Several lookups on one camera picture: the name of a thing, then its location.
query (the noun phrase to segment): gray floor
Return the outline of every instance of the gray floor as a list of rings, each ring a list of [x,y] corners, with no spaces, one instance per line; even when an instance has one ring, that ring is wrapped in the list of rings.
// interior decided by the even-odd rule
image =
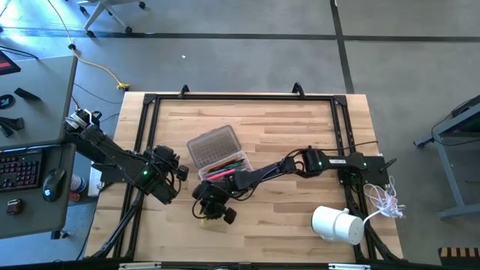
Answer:
[[[74,1],[53,2],[67,17],[69,28],[82,28],[85,18]],[[137,4],[118,7],[118,13],[141,32],[335,33],[328,0],[145,2],[146,10]],[[480,2],[474,0],[337,3],[346,35],[480,35],[476,12]],[[62,29],[48,4],[20,0],[12,1],[0,25]],[[123,29],[102,14],[92,30]],[[74,43],[86,59],[108,66],[130,83],[131,91],[179,91],[188,84],[196,92],[288,92],[295,81],[310,93],[346,91],[336,41],[74,38]],[[66,37],[0,35],[0,44],[41,57],[70,53]],[[346,53],[355,93],[367,95],[379,147],[387,158],[398,158],[390,173],[400,202],[407,205],[406,219],[397,222],[404,256],[417,263],[439,264],[437,248],[478,247],[478,216],[438,220],[438,211],[454,206],[452,193],[437,150],[428,146],[419,151],[412,141],[479,93],[480,43],[347,42]],[[109,101],[122,99],[115,81],[93,67],[79,64],[76,82]],[[82,107],[102,110],[105,116],[119,111],[120,105],[105,103],[77,87],[73,94]],[[115,126],[116,118],[102,124],[109,134]],[[76,173],[88,175],[88,162],[81,157],[77,161]],[[8,252],[0,253],[0,265],[74,260],[94,208],[68,209],[66,229],[72,238],[50,241],[49,235],[40,234],[1,240],[0,251]]]

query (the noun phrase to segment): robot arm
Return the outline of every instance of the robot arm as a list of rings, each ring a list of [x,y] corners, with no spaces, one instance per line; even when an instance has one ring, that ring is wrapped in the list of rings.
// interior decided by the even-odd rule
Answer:
[[[351,173],[361,173],[368,168],[364,155],[359,152],[344,157],[327,156],[323,151],[308,146],[304,149],[297,149],[291,154],[253,172],[239,171],[220,181],[202,181],[192,193],[196,200],[192,208],[193,216],[205,219],[217,219],[224,216],[223,219],[231,224],[235,220],[236,212],[227,208],[225,203],[229,199],[247,200],[262,182],[285,174],[296,174],[307,179],[319,176],[323,171],[330,169],[346,169]],[[301,155],[302,161],[295,161],[295,157],[298,155]],[[200,213],[203,214],[202,217],[196,215],[194,211],[198,202],[202,206],[200,210]]]
[[[180,182],[188,177],[188,168],[179,165],[180,157],[162,145],[147,148],[142,154],[125,151],[100,129],[98,118],[78,109],[65,120],[64,130],[105,154],[124,179],[143,194],[152,194],[163,204],[170,204],[180,191],[173,186],[173,176]]]

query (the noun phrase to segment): butcher block tabletop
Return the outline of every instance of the butcher block tabletop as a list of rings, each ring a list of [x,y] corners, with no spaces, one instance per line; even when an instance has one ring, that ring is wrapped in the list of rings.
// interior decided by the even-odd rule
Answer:
[[[123,149],[134,149],[144,94],[125,93],[114,137]],[[348,94],[346,99],[355,143],[375,140],[366,96]],[[343,119],[340,109],[338,112],[340,119]],[[150,106],[142,151],[146,147],[152,113],[153,106]],[[343,121],[340,120],[340,123],[343,129]],[[187,166],[190,173],[172,204],[163,205],[153,196],[145,197],[134,259],[354,263],[351,245],[324,241],[311,228],[311,216],[316,207],[346,207],[344,189],[338,184],[336,170],[327,170],[318,177],[308,179],[284,175],[260,184],[249,200],[237,202],[231,199],[227,206],[237,211],[235,222],[231,225],[223,219],[201,221],[193,217],[191,208],[194,198],[191,194],[200,180],[187,142],[224,125],[233,127],[241,149],[254,169],[279,161],[292,150],[309,145],[322,149],[337,148],[329,102],[162,100],[154,146],[163,145],[173,149],[181,156],[180,164]],[[360,145],[357,151],[364,155],[378,154],[375,143]],[[325,153],[337,154],[336,151]],[[125,187],[126,184],[113,184],[100,194],[86,256],[97,251],[116,228]],[[395,222],[382,215],[371,218],[370,222],[390,250],[402,257]],[[123,251],[127,249],[130,231],[131,225],[126,229]]]

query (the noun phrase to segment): black keyboard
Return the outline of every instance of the black keyboard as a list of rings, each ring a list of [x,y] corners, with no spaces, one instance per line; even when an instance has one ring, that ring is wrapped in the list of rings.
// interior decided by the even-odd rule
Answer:
[[[41,150],[0,153],[0,192],[38,188]]]

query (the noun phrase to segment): clear plastic container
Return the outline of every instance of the clear plastic container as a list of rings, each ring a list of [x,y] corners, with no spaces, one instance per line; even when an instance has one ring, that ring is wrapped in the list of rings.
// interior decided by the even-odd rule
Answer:
[[[253,170],[247,155],[242,151],[239,139],[231,125],[211,130],[187,142],[188,151],[199,170],[201,180],[206,179],[207,171],[228,160],[240,160],[243,168]]]

